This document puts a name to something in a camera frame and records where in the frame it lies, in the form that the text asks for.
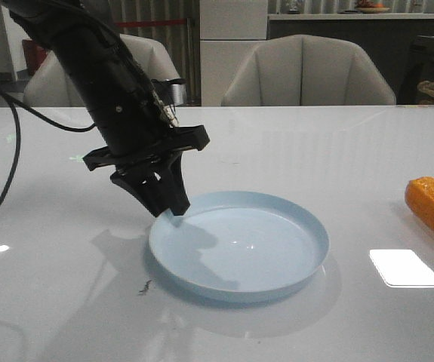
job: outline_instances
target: beige chair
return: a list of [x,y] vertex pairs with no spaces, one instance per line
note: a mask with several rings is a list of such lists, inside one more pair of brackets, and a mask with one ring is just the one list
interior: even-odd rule
[[293,35],[256,45],[222,106],[392,105],[396,97],[357,44]]
[[[132,35],[121,35],[121,38],[150,79],[164,81],[180,77],[163,44]],[[52,52],[27,84],[23,101],[32,107],[84,106],[72,81]]]

